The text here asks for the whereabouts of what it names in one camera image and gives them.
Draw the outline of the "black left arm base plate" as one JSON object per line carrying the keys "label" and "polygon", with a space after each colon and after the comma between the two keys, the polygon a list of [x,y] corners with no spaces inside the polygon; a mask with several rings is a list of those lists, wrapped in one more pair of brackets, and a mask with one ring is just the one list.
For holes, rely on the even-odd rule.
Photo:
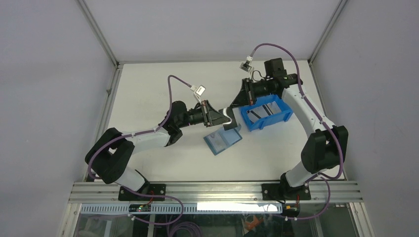
{"label": "black left arm base plate", "polygon": [[119,195],[118,195],[118,201],[150,201],[153,199],[153,201],[164,201],[164,197],[156,197],[156,196],[165,196],[166,195],[166,184],[163,183],[152,183],[146,185],[145,188],[142,188],[138,190],[138,193],[141,193],[143,195],[150,195],[153,197],[143,197],[136,194],[133,194],[132,192],[128,191],[124,187],[120,187]]}

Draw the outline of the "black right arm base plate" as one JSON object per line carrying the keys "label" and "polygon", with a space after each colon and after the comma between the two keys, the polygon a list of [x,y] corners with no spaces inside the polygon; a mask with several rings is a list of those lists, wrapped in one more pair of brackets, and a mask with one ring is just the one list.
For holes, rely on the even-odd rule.
{"label": "black right arm base plate", "polygon": [[311,200],[310,189],[304,185],[288,187],[281,183],[263,183],[261,192],[263,200]]}

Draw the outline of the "teal leather card holder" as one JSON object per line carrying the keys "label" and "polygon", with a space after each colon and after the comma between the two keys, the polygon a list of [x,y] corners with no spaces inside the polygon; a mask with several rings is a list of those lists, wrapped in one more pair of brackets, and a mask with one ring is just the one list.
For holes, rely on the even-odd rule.
{"label": "teal leather card holder", "polygon": [[[211,152],[213,153],[214,156],[220,154],[221,152],[225,151],[226,149],[230,148],[231,146],[233,146],[234,144],[238,143],[239,141],[242,140],[242,136],[240,135],[240,130],[241,130],[242,126],[240,124],[238,124],[238,127],[231,129],[231,130],[227,130],[225,131],[223,127],[221,127],[220,129],[212,132],[211,134],[205,136],[203,139],[205,141],[205,143],[208,145],[209,149],[211,150]],[[220,152],[216,152],[209,140],[210,135],[215,134],[215,133],[219,133],[219,135],[222,137],[222,139],[224,140],[226,146],[225,149],[220,151]]]}

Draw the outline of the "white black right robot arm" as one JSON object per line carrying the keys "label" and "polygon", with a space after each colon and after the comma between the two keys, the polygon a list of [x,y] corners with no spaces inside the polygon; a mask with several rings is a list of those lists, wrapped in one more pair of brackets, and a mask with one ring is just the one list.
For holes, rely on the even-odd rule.
{"label": "white black right robot arm", "polygon": [[337,126],[311,102],[305,92],[300,73],[288,74],[281,58],[264,62],[266,78],[254,81],[251,77],[242,79],[241,88],[231,103],[232,108],[253,106],[259,98],[276,95],[283,100],[301,123],[307,141],[301,151],[301,161],[291,170],[281,175],[279,195],[291,200],[298,189],[307,186],[318,176],[330,179],[325,170],[339,167],[334,176],[343,173],[348,130]]}

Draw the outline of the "white magnetic stripe card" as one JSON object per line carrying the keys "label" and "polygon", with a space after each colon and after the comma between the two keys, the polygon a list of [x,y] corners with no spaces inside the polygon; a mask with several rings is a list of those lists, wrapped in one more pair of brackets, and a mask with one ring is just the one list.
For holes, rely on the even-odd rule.
{"label": "white magnetic stripe card", "polygon": [[217,153],[225,149],[226,144],[219,133],[210,135],[209,140]]}

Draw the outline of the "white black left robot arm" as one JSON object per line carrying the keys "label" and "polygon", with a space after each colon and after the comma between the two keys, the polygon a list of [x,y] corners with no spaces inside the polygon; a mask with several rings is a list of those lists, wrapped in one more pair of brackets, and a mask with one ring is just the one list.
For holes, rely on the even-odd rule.
{"label": "white black left robot arm", "polygon": [[184,102],[175,101],[157,127],[129,134],[123,134],[114,127],[107,129],[84,160],[104,183],[124,186],[136,200],[144,200],[149,194],[149,181],[128,166],[132,155],[171,146],[182,137],[182,128],[200,123],[205,127],[222,125],[226,130],[237,126],[230,107],[216,110],[205,100],[188,109]]}

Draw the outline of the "blue plastic bin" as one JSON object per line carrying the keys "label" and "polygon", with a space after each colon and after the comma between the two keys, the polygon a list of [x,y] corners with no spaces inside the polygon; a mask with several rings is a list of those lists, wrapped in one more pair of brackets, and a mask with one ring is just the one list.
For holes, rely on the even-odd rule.
{"label": "blue plastic bin", "polygon": [[293,115],[292,109],[278,95],[259,97],[254,105],[240,107],[239,111],[250,132],[287,122]]}

